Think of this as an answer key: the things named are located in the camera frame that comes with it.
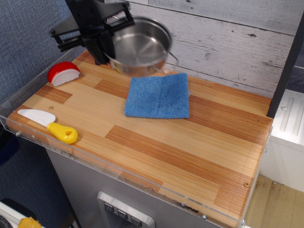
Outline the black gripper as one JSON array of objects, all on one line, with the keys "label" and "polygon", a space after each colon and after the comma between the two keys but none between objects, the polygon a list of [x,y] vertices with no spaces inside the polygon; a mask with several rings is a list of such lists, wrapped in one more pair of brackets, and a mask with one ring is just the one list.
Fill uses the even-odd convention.
[{"label": "black gripper", "polygon": [[134,24],[129,3],[104,3],[101,0],[67,0],[71,12],[66,20],[49,31],[61,51],[85,46],[94,57],[104,53],[115,59],[112,36]]}]

